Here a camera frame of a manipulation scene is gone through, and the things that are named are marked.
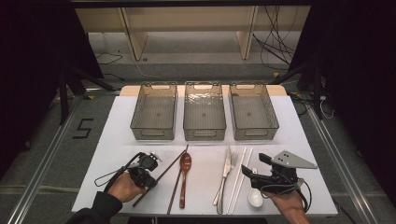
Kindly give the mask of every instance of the white spoon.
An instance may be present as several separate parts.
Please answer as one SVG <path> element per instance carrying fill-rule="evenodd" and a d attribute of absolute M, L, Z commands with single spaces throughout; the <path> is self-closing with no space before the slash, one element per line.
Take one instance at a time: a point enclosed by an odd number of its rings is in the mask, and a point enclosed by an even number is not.
<path fill-rule="evenodd" d="M 256 168 L 252 168 L 251 171 L 253 172 L 253 174 L 257 174 Z M 247 199 L 254 207 L 262 206 L 262 194 L 258 189 L 251 188 L 250 192 L 248 193 Z"/>

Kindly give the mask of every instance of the clear plastic bin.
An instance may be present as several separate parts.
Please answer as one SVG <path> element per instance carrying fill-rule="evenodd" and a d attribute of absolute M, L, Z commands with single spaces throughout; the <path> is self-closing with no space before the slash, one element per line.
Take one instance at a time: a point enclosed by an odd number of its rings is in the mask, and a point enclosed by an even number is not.
<path fill-rule="evenodd" d="M 235 140 L 272 140 L 279 128 L 263 82 L 232 82 L 230 108 Z"/>
<path fill-rule="evenodd" d="M 146 82 L 140 86 L 131 129 L 136 140 L 173 140 L 177 111 L 177 85 Z"/>
<path fill-rule="evenodd" d="M 186 141 L 224 140 L 226 127 L 220 83 L 186 82 L 183 121 Z"/>

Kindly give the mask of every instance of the chopsticks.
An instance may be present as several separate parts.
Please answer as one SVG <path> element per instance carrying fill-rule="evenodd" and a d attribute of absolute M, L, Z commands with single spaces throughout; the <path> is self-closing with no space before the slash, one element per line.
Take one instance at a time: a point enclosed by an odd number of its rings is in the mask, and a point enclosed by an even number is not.
<path fill-rule="evenodd" d="M 231 193 L 231 200 L 228 203 L 227 213 L 226 214 L 228 214 L 228 211 L 230 211 L 231 202 L 233 201 L 233 193 L 235 192 L 236 183 L 238 182 L 239 174 L 241 173 L 242 163 L 244 162 L 246 152 L 247 152 L 247 148 L 245 147 L 244 148 L 244 153 L 242 154 L 241 163 L 239 164 L 238 175 L 236 175 L 235 183 L 233 183 L 233 192 Z"/>
<path fill-rule="evenodd" d="M 175 160 L 172 161 L 172 163 L 168 166 L 168 168 L 166 168 L 166 170 L 163 171 L 163 173 L 157 178 L 157 181 L 160 181 L 160 179 L 166 174 L 166 172 L 168 172 L 168 170 L 173 166 L 173 164 L 175 164 L 175 162 L 177 162 L 178 159 L 180 159 L 181 155 L 183 155 L 183 153 L 185 153 L 185 152 L 187 151 L 188 148 L 189 148 L 189 145 L 187 145 L 186 149 L 184 149 L 184 150 L 180 153 L 180 155 L 178 155 L 178 156 L 175 158 Z M 142 195 L 136 200 L 136 202 L 134 202 L 134 204 L 132 205 L 132 207 L 137 206 L 137 204 L 146 196 L 146 194 L 149 193 L 149 191 L 150 191 L 151 189 L 152 189 L 152 188 L 148 188 L 148 189 L 146 190 L 146 192 L 145 192 L 144 194 L 142 194 Z"/>
<path fill-rule="evenodd" d="M 253 147 L 250 148 L 250 151 L 248 153 L 247 162 L 245 163 L 246 166 L 248 166 L 248 163 L 250 162 L 252 151 L 253 151 Z M 235 202 L 233 202 L 233 208 L 231 209 L 231 215 L 233 214 L 233 210 L 235 209 L 236 202 L 238 201 L 239 191 L 241 191 L 242 183 L 244 182 L 244 180 L 245 180 L 245 176 L 242 175 L 242 179 L 241 182 L 239 183 L 238 191 L 236 192 Z"/>
<path fill-rule="evenodd" d="M 184 153 L 187 152 L 187 149 L 189 149 L 189 145 L 187 145 L 186 149 L 184 151 L 181 152 L 181 154 L 177 157 L 180 158 L 181 155 L 183 155 Z M 171 201 L 169 202 L 168 205 L 168 211 L 166 212 L 166 215 L 171 214 L 171 209 L 172 209 L 172 205 L 173 205 L 173 200 L 175 199 L 175 194 L 176 194 L 176 190 L 177 190 L 177 185 L 178 185 L 178 180 L 180 179 L 180 175 L 181 175 L 181 168 L 178 170 L 178 175 L 177 175 L 177 180 L 174 186 L 174 191 L 172 192 L 172 197 L 171 197 Z"/>

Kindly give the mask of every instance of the knife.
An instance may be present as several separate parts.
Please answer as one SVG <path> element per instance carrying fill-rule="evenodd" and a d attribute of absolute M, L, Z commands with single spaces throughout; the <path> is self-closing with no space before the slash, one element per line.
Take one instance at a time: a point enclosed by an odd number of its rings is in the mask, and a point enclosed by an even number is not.
<path fill-rule="evenodd" d="M 224 171 L 223 171 L 223 176 L 221 180 L 221 186 L 219 190 L 219 200 L 218 200 L 218 214 L 222 214 L 222 203 L 223 203 L 223 193 L 224 193 L 224 184 L 225 180 L 227 179 L 228 173 L 231 171 L 231 150 L 228 147 L 227 149 L 227 155 L 225 157 L 225 163 L 224 163 Z"/>

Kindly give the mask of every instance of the white tabletop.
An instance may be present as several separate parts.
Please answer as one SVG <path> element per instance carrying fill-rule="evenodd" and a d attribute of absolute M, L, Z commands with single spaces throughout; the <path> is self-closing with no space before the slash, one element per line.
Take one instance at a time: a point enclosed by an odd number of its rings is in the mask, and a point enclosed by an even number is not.
<path fill-rule="evenodd" d="M 223 205 L 224 215 L 233 214 L 250 217 L 279 215 L 279 212 L 269 199 L 265 199 L 263 206 L 260 208 L 255 208 L 248 203 L 249 179 L 242 174 L 236 179 L 245 148 L 247 150 L 243 163 L 247 164 L 249 161 L 247 167 L 257 168 L 261 175 L 271 175 L 271 166 L 259 161 L 259 153 L 274 157 L 279 152 L 287 150 L 316 163 L 294 106 L 288 96 L 271 96 L 279 122 L 279 129 L 274 140 L 242 142 L 233 140 L 233 127 L 227 96 L 224 96 L 227 129 L 223 141 L 185 141 L 182 127 L 184 111 L 184 98 L 182 96 L 178 97 L 177 103 L 175 140 L 161 142 L 136 141 L 130 129 L 136 100 L 137 97 L 135 96 L 116 97 L 93 155 L 91 165 L 72 208 L 73 212 L 77 212 L 84 207 L 91 207 L 96 191 L 104 189 L 105 186 L 96 187 L 94 185 L 94 180 L 97 177 L 121 168 L 122 165 L 140 151 L 146 153 L 155 151 L 163 160 L 151 172 L 151 175 L 156 178 L 185 149 L 187 144 L 190 145 L 188 152 L 192 157 L 192 167 L 187 176 L 186 207 L 184 209 L 178 207 L 181 188 L 180 179 L 171 210 L 171 215 L 177 216 L 217 216 L 216 206 L 213 206 L 212 203 L 221 182 L 228 146 L 231 146 L 232 151 L 238 153 L 238 162 L 226 181 Z M 177 180 L 178 170 L 179 165 L 175 163 L 159 181 L 158 185 L 136 207 L 132 207 L 132 204 L 138 197 L 129 203 L 125 203 L 120 213 L 134 216 L 166 216 L 168 204 Z M 297 175 L 303 178 L 312 190 L 312 205 L 307 214 L 309 216 L 335 216 L 337 211 L 320 170 L 297 169 Z M 243 184 L 238 193 L 238 186 L 241 181 L 243 181 Z M 237 183 L 235 193 L 231 198 L 235 182 Z M 306 186 L 302 186 L 302 193 L 309 201 L 309 193 Z"/>

